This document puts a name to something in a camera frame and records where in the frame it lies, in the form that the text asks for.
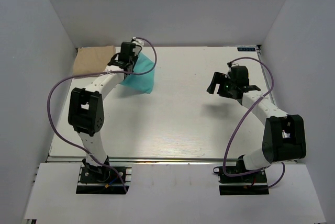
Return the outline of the teal t shirt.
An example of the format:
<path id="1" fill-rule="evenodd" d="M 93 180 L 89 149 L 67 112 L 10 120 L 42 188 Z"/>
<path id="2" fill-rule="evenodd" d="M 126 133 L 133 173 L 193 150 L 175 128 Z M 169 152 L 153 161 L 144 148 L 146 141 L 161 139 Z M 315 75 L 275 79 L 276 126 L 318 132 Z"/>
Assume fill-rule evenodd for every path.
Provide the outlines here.
<path id="1" fill-rule="evenodd" d="M 153 66 L 154 62 L 152 60 L 143 53 L 139 53 L 134 72 L 143 73 L 152 69 Z M 154 87 L 154 70 L 145 75 L 129 75 L 120 84 L 138 92 L 150 94 Z"/>

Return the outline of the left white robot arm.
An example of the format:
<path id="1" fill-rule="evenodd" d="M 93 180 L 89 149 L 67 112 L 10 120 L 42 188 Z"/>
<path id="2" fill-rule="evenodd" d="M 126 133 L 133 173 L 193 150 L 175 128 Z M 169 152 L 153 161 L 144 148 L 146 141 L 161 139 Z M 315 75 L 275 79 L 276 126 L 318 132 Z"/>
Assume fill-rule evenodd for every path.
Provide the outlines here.
<path id="1" fill-rule="evenodd" d="M 120 52 L 107 63 L 107 74 L 97 77 L 84 88 L 76 87 L 71 91 L 68 122 L 88 151 L 84 165 L 93 170 L 93 176 L 100 182 L 108 180 L 111 171 L 100 133 L 104 123 L 103 100 L 134 71 L 143 46 L 141 39 L 123 42 Z"/>

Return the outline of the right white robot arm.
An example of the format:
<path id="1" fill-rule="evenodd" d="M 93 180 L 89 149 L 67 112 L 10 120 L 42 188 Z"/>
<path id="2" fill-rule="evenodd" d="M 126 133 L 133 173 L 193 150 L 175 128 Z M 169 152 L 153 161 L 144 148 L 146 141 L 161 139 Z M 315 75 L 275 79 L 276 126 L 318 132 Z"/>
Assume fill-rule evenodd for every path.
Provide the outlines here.
<path id="1" fill-rule="evenodd" d="M 299 160 L 306 156 L 303 118 L 279 109 L 258 86 L 250 85 L 246 66 L 232 66 L 226 74 L 215 72 L 207 92 L 238 101 L 264 126 L 261 147 L 240 156 L 236 162 L 234 173 L 240 180 L 249 181 L 255 176 L 255 171 L 272 163 Z"/>

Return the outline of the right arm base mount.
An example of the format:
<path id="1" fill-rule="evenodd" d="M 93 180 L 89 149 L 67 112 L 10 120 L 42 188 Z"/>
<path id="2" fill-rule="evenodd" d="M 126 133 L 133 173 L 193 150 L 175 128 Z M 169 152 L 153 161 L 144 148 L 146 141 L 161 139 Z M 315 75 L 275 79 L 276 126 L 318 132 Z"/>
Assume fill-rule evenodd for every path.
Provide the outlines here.
<path id="1" fill-rule="evenodd" d="M 245 175 L 228 177 L 223 173 L 223 167 L 213 168 L 213 173 L 219 177 L 220 196 L 268 195 L 267 177 L 264 171 Z"/>

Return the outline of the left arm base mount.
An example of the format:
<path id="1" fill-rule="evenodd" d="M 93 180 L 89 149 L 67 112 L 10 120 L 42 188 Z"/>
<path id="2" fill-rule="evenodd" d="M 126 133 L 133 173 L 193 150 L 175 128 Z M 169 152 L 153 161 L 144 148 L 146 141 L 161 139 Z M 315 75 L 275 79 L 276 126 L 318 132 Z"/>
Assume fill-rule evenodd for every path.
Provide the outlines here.
<path id="1" fill-rule="evenodd" d="M 119 176 L 113 170 L 104 175 L 94 173 L 81 166 L 76 186 L 78 195 L 125 195 Z"/>

